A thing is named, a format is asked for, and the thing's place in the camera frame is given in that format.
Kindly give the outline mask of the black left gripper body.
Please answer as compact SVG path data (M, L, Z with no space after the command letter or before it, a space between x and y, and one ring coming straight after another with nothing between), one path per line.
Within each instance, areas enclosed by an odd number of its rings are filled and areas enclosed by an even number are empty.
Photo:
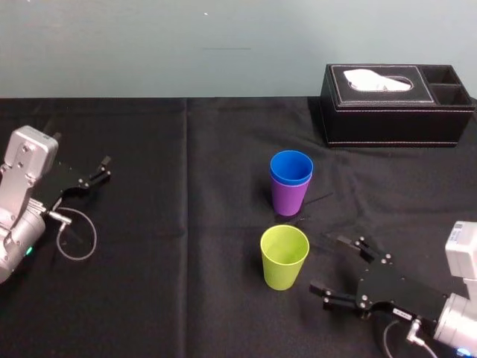
M86 175L68 163L56 161L35 187L32 198L50 211L65 197L82 195L89 189L90 182Z

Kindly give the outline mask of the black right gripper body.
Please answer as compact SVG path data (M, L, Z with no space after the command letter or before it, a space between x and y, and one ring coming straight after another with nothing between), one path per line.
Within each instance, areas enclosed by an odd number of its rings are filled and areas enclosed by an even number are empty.
M358 282L356 306L367 313L382 311L406 321L437 324L447 298L393 265L373 263Z

